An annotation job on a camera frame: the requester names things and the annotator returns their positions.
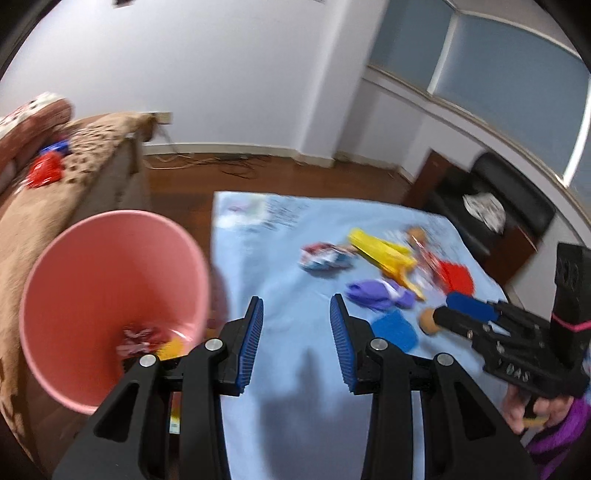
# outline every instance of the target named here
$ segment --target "white wall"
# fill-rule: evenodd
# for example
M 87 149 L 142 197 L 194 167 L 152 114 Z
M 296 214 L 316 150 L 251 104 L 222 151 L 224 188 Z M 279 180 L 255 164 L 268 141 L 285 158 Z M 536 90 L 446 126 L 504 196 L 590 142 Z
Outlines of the white wall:
M 62 0 L 0 81 L 0 115 L 53 91 L 77 117 L 171 111 L 175 142 L 295 149 L 307 146 L 306 122 L 322 117 L 334 148 L 385 0 L 112 3 Z M 340 87 L 330 102 L 327 82 Z M 337 103 L 342 112 L 333 111 Z M 307 148 L 325 151 L 321 141 Z
M 364 80 L 359 85 L 338 150 L 401 164 L 423 118 L 424 114 L 417 108 Z
M 333 19 L 319 58 L 297 149 L 332 158 L 388 0 L 348 0 Z
M 430 150 L 470 169 L 485 148 L 499 152 L 521 170 L 560 212 L 536 256 L 511 283 L 525 308 L 549 317 L 555 291 L 556 245 L 569 242 L 591 246 L 591 231 L 562 191 L 519 152 L 478 124 L 372 69 L 364 74 L 339 143 L 339 150 L 345 153 L 397 163 L 410 177 L 419 174 Z

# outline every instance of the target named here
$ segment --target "purple toy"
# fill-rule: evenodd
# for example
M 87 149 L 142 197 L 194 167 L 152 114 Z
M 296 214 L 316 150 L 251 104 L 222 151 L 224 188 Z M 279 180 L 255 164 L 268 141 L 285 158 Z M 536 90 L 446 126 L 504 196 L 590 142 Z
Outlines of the purple toy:
M 347 285 L 347 298 L 357 305 L 373 310 L 391 310 L 413 308 L 415 295 L 410 290 L 398 285 L 394 280 L 362 280 Z

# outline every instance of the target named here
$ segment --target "pink strap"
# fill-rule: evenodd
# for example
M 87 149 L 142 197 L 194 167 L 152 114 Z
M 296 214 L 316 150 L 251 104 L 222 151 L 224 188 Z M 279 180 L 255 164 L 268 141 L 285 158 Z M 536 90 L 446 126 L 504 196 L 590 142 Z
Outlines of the pink strap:
M 578 325 L 571 325 L 570 323 L 566 323 L 563 319 L 558 317 L 556 314 L 552 314 L 552 320 L 556 320 L 560 325 L 564 328 L 570 330 L 571 332 L 582 332 L 583 330 L 589 330 L 591 328 L 591 320 L 588 320 L 583 323 L 579 323 Z

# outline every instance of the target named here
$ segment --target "pink bucket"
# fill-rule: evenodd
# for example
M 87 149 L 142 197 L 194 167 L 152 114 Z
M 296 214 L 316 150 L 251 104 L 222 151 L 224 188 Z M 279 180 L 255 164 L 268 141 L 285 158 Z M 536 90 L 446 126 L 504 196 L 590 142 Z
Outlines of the pink bucket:
M 22 348 L 62 405 L 92 414 L 123 373 L 115 348 L 129 323 L 184 340 L 204 336 L 209 275 L 203 253 L 160 215 L 117 210 L 72 226 L 41 254 L 21 300 Z

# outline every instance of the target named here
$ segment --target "light blue tablecloth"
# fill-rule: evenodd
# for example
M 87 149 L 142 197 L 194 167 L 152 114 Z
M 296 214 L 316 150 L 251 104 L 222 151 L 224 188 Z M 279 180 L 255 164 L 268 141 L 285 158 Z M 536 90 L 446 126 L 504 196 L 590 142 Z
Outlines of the light blue tablecloth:
M 228 295 L 229 318 L 244 315 L 251 296 L 264 301 L 264 325 L 251 384 L 239 398 L 222 400 L 223 424 L 233 480 L 359 480 L 369 425 L 371 396 L 354 396 L 343 383 L 329 322 L 329 301 L 345 285 L 378 278 L 361 257 L 334 276 L 312 275 L 298 266 L 300 248 L 339 244 L 354 227 L 395 238 L 412 225 L 433 238 L 437 253 L 464 264 L 475 297 L 504 299 L 501 288 L 472 258 L 445 218 L 404 207 L 358 200 L 308 199 L 218 192 L 213 212 L 213 263 Z M 452 354 L 499 406 L 506 386 L 482 372 L 468 340 L 449 332 L 428 337 L 416 317 L 444 303 L 426 290 L 427 302 L 405 311 L 418 346 L 410 353 L 432 358 Z M 351 315 L 379 314 L 347 302 Z M 422 416 L 413 397 L 414 478 L 424 478 Z

